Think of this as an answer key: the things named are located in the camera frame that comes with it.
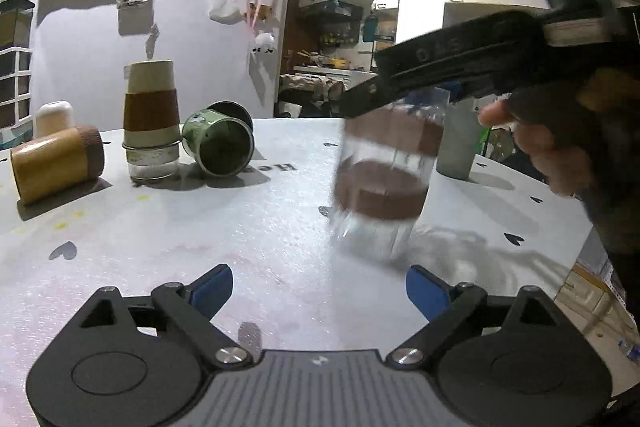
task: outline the table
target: table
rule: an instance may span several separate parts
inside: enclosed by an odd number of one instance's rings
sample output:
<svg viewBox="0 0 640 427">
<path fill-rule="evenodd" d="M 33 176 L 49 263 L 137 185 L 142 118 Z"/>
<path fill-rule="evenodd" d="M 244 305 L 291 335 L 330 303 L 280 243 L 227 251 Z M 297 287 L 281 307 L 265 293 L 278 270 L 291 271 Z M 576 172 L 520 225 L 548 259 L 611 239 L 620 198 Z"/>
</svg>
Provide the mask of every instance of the table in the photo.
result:
<svg viewBox="0 0 640 427">
<path fill-rule="evenodd" d="M 0 152 L 0 425 L 36 425 L 27 371 L 105 285 L 148 295 L 227 263 L 234 293 L 213 323 L 253 353 L 377 347 L 385 356 L 426 323 L 405 294 L 411 263 L 494 295 L 535 284 L 555 297 L 591 231 L 581 204 L 480 156 L 470 182 L 434 172 L 407 259 L 381 266 L 332 250 L 318 207 L 331 204 L 341 125 L 257 120 L 251 172 L 204 180 L 182 151 L 181 179 L 157 187 L 131 182 L 122 131 L 105 132 L 106 188 L 56 208 L 88 187 L 20 208 Z"/>
</svg>

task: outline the black device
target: black device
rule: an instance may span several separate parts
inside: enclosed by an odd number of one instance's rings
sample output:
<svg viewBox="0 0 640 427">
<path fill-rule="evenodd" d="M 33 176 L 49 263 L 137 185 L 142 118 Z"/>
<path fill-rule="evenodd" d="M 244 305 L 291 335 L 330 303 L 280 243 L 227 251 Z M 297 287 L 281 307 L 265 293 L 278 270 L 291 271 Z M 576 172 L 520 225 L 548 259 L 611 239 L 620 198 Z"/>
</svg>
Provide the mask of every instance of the black device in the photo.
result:
<svg viewBox="0 0 640 427">
<path fill-rule="evenodd" d="M 607 367 L 537 287 L 489 296 L 414 266 L 407 295 L 429 324 L 386 360 L 266 350 L 257 362 L 209 322 L 232 288 L 219 265 L 150 296 L 99 289 L 28 374 L 40 425 L 570 427 L 610 400 Z"/>
<path fill-rule="evenodd" d="M 602 67 L 637 71 L 638 39 L 625 34 L 611 0 L 548 2 L 550 13 L 498 13 L 377 52 L 378 76 L 348 90 L 341 111 L 357 117 L 414 90 L 452 81 L 467 98 L 584 81 Z"/>
</svg>

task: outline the beige cup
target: beige cup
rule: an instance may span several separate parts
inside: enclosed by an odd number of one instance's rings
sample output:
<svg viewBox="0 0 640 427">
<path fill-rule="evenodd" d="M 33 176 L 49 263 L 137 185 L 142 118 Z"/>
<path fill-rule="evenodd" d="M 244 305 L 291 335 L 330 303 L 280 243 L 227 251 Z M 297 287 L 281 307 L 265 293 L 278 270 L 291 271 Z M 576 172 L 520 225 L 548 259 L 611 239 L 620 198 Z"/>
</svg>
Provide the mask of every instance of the beige cup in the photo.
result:
<svg viewBox="0 0 640 427">
<path fill-rule="evenodd" d="M 180 141 L 180 114 L 170 60 L 130 66 L 124 104 L 124 145 L 157 148 Z"/>
<path fill-rule="evenodd" d="M 64 100 L 46 103 L 33 118 L 33 137 L 42 138 L 73 126 L 74 110 L 70 103 Z"/>
</svg>

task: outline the white shelf unit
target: white shelf unit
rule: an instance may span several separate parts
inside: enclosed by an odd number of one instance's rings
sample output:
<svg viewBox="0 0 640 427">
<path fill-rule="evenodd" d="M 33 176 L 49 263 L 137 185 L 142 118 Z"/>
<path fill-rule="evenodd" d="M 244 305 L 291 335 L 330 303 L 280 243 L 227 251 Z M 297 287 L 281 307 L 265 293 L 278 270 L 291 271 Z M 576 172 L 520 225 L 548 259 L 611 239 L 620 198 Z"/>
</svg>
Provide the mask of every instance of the white shelf unit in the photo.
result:
<svg viewBox="0 0 640 427">
<path fill-rule="evenodd" d="M 0 148 L 29 130 L 32 56 L 30 48 L 0 51 Z"/>
</svg>

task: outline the brown band on cup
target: brown band on cup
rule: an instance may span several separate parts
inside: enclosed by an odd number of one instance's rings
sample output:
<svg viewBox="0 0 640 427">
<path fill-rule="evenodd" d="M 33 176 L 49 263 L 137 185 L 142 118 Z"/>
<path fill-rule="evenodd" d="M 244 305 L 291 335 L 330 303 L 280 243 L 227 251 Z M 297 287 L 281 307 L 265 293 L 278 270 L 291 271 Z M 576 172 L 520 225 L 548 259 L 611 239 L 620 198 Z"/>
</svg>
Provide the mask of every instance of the brown band on cup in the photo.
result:
<svg viewBox="0 0 640 427">
<path fill-rule="evenodd" d="M 86 153 L 86 176 L 88 179 L 97 178 L 104 171 L 104 147 L 100 132 L 91 126 L 78 126 L 77 129 Z"/>
<path fill-rule="evenodd" d="M 178 96 L 175 89 L 127 93 L 124 99 L 124 129 L 153 131 L 180 123 Z"/>
<path fill-rule="evenodd" d="M 386 107 L 346 120 L 345 134 L 410 154 L 437 156 L 443 129 L 402 110 Z"/>
<path fill-rule="evenodd" d="M 334 198 L 342 210 L 381 221 L 417 219 L 428 186 L 402 169 L 372 160 L 338 166 Z"/>
</svg>

